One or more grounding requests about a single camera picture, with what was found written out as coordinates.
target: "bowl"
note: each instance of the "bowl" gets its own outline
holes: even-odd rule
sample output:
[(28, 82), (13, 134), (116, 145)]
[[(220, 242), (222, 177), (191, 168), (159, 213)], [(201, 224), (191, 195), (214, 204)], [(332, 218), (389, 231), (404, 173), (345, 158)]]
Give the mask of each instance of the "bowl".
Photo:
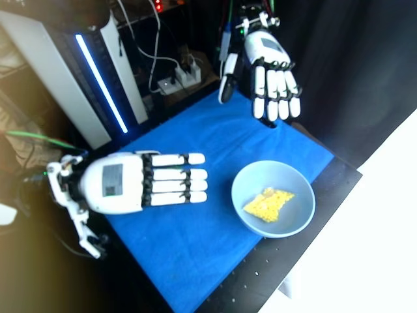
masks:
[[(264, 189), (292, 192), (280, 211), (278, 221), (265, 222), (243, 210)], [(242, 222), (255, 233), (268, 238), (283, 238), (302, 231), (315, 211), (315, 197), (307, 179), (290, 165), (276, 161), (254, 162), (237, 174), (232, 185), (232, 201)]]

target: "green wire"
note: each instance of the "green wire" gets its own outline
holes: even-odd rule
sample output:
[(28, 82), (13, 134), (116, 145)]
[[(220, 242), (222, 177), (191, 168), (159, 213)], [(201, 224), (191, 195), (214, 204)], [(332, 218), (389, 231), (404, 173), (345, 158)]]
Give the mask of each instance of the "green wire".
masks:
[(232, 12), (233, 12), (233, 0), (230, 0), (230, 7), (229, 7), (229, 23), (232, 22)]
[(271, 4), (272, 13), (275, 14), (275, 1), (274, 0), (269, 0), (269, 3)]
[(11, 136), (16, 136), (16, 137), (29, 137), (29, 138), (46, 140), (47, 142), (54, 143), (55, 145), (58, 145), (60, 147), (70, 148), (70, 149), (77, 149), (77, 147), (74, 147), (73, 145), (70, 145), (68, 143), (61, 142), (59, 140), (49, 138), (49, 137), (44, 136), (44, 135), (33, 134), (32, 132), (21, 132), (19, 130), (9, 130), (9, 131), (6, 132), (6, 134), (11, 135)]

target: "white robotic hand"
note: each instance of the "white robotic hand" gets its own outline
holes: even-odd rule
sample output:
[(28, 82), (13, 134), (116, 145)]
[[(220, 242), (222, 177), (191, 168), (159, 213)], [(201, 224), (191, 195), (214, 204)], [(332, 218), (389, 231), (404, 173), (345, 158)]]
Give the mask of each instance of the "white robotic hand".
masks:
[(172, 168), (204, 161), (201, 153), (115, 153), (89, 165), (79, 190), (90, 209), (104, 214), (137, 212), (145, 206), (204, 202), (207, 172)]
[(46, 169), (55, 201), (66, 207), (79, 245), (94, 258), (100, 258), (104, 249), (100, 238), (87, 226), (89, 210), (81, 208), (82, 200), (99, 213), (125, 214), (142, 211), (145, 206), (207, 199), (207, 172), (177, 168), (204, 163), (201, 153), (114, 153), (91, 163), (79, 178), (72, 166), (82, 161), (82, 156), (66, 155), (60, 162), (49, 163)]
[[(244, 55), (246, 65), (252, 72), (253, 116), (262, 119), (266, 112), (269, 121), (277, 118), (286, 119), (300, 115), (301, 88), (296, 84), (287, 52), (268, 31), (276, 21), (267, 20), (267, 14), (262, 12), (259, 18), (262, 28), (249, 32), (249, 24), (242, 24), (244, 39)], [(237, 53), (230, 53), (225, 62), (224, 74), (220, 84), (219, 102), (225, 103), (233, 94), (241, 72), (242, 61)]]
[(270, 121), (300, 115), (301, 89), (287, 52), (270, 33), (260, 30), (245, 39), (245, 52), (252, 66), (253, 116)]

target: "blue cloth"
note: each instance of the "blue cloth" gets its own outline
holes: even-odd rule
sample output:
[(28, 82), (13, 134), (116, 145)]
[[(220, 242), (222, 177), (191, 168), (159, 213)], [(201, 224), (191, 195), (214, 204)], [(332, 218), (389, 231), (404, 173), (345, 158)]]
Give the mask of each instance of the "blue cloth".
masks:
[(196, 310), (261, 239), (241, 223), (231, 201), (233, 179), (244, 166), (277, 160), (312, 182), (333, 158), (285, 123), (279, 121), (275, 129), (262, 125), (242, 95), (235, 93), (223, 105), (217, 96), (209, 95), (121, 150), (204, 153), (206, 163), (199, 167), (208, 172), (208, 200), (107, 216), (175, 312)]

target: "yellow sponge piece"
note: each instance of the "yellow sponge piece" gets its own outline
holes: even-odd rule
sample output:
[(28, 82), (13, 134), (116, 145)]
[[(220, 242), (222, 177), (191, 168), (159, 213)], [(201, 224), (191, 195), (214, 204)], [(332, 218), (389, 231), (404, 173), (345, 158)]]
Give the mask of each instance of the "yellow sponge piece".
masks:
[(267, 188), (245, 205), (243, 210), (262, 218), (265, 222), (276, 222), (281, 208), (293, 197), (294, 194), (290, 192)]

